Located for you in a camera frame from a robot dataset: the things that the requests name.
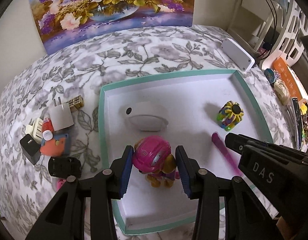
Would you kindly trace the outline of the black charger cube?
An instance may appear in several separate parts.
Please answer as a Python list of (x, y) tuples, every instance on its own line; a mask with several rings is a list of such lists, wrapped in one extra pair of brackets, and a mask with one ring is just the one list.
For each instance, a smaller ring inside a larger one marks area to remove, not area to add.
[(40, 145), (30, 134), (26, 134), (22, 139), (20, 139), (20, 145), (25, 157), (32, 165), (35, 165), (40, 159)]

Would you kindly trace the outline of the red white glue bottle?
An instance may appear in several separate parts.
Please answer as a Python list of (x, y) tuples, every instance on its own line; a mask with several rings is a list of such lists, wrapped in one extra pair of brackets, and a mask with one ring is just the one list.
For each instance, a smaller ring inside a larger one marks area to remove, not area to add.
[(45, 141), (50, 141), (51, 139), (53, 139), (53, 132), (54, 132), (54, 128), (51, 123), (50, 115), (46, 114), (43, 119), (42, 128), (41, 128), (42, 138)]

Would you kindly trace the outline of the cream hair claw clip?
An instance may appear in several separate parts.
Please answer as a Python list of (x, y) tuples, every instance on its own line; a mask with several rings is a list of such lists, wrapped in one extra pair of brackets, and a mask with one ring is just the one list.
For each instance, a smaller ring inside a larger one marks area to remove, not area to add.
[(41, 144), (42, 142), (42, 124), (43, 120), (41, 118), (36, 118), (33, 121), (32, 125), (27, 125), (25, 129), (25, 134), (29, 134), (32, 138), (38, 143)]

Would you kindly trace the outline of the white plug charger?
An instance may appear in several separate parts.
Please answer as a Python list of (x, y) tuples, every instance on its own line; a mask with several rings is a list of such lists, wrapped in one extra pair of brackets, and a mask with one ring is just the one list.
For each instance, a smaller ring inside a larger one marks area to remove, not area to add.
[(48, 110), (51, 123), (55, 131), (60, 131), (74, 125), (72, 113), (67, 102), (62, 103), (61, 98), (53, 99), (53, 106)]

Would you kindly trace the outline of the pink puppy toy figure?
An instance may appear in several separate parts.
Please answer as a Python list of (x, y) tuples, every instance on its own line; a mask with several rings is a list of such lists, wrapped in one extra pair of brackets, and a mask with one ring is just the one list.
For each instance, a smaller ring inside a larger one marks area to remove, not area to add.
[(170, 143), (163, 137), (151, 135), (134, 145), (133, 166), (146, 176), (151, 187), (171, 188), (179, 178)]

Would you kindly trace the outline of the gold patterned block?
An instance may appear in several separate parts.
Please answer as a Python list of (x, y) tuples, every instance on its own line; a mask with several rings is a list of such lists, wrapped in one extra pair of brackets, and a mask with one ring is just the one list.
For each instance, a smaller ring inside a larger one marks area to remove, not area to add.
[(68, 100), (66, 103), (68, 104), (71, 112), (75, 112), (84, 106), (84, 100), (81, 95), (75, 96), (74, 98)]

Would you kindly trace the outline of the pink small object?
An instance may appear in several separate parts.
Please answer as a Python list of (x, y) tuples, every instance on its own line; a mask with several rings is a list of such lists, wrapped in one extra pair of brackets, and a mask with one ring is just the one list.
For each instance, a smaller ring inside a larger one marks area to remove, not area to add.
[(57, 190), (61, 189), (61, 187), (64, 185), (65, 182), (66, 182), (65, 179), (58, 179), (56, 183), (56, 189)]

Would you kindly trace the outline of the floral grey white blanket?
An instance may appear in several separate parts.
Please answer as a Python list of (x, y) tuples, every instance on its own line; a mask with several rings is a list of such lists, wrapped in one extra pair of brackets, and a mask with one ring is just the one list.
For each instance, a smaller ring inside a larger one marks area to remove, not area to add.
[(83, 175), (101, 169), (98, 102), (101, 87), (152, 74), (201, 69), (236, 69), (221, 51), (228, 33), (219, 27), (146, 27), (117, 31), (79, 42), (34, 62), (0, 96), (0, 214), (15, 239), (25, 239), (54, 196), (56, 181), (46, 157), (36, 165), (23, 155), (25, 127), (43, 117), (53, 100), (81, 95), (74, 113), (72, 154)]

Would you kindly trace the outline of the purple pink marker pen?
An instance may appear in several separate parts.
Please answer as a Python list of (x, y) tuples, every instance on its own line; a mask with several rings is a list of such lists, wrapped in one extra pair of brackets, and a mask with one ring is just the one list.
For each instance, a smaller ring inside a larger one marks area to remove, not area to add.
[(238, 163), (233, 158), (232, 154), (229, 152), (228, 148), (225, 146), (224, 141), (219, 137), (217, 132), (214, 132), (211, 135), (211, 140), (213, 144), (218, 148), (219, 152), (223, 155), (223, 157), (226, 159), (228, 164), (231, 166), (232, 170), (234, 171), (236, 176), (241, 176), (242, 172), (238, 168)]

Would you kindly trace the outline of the beige woven ball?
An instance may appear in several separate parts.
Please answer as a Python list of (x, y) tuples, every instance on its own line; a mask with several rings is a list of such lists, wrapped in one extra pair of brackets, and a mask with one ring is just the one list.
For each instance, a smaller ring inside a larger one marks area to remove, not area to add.
[(273, 88), (282, 105), (286, 106), (290, 100), (290, 93), (284, 81), (281, 79), (276, 80)]

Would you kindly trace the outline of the orange book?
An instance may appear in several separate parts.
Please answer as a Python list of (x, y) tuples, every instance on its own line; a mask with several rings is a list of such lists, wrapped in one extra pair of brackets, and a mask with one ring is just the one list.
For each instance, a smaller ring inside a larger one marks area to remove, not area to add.
[(296, 97), (300, 106), (308, 102), (308, 94), (295, 72), (281, 58), (275, 59), (272, 68), (279, 72), (281, 79), (288, 88), (291, 97)]

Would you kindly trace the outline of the blue round tin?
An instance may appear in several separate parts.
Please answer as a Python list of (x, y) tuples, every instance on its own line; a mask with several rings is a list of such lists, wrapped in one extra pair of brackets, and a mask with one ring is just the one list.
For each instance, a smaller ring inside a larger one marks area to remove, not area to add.
[(268, 79), (271, 85), (273, 85), (276, 82), (276, 80), (279, 79), (279, 74), (277, 73), (277, 71), (271, 68), (267, 68), (264, 71), (264, 75)]

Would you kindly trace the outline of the teal white cardboard box lid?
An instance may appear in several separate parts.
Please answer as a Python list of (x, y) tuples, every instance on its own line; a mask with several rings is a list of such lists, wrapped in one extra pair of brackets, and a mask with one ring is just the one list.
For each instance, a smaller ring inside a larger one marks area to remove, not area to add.
[[(102, 87), (98, 122), (103, 168), (120, 158), (127, 145), (149, 136), (132, 126), (130, 117), (153, 113), (167, 120), (167, 127), (158, 135), (172, 149), (181, 145), (200, 167), (218, 177), (232, 178), (234, 170), (211, 140), (213, 133), (226, 136), (216, 116), (228, 101), (239, 103), (244, 112), (234, 133), (272, 142), (260, 105), (236, 70), (157, 74)], [(184, 193), (180, 180), (169, 189), (154, 188), (133, 168), (126, 193), (113, 202), (113, 212), (125, 235), (141, 235), (194, 222), (197, 204)]]

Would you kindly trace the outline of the white rectangular box device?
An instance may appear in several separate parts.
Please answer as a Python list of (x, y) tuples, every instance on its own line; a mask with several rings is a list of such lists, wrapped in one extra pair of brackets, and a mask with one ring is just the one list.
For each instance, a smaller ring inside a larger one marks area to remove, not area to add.
[(255, 59), (232, 38), (225, 38), (221, 49), (243, 72), (249, 71), (255, 64)]

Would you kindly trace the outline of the white chair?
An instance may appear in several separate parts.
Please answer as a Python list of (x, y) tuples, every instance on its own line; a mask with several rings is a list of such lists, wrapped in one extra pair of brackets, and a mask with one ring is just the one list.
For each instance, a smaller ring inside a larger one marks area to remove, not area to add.
[(237, 0), (227, 32), (248, 53), (258, 56), (281, 6), (271, 0)]

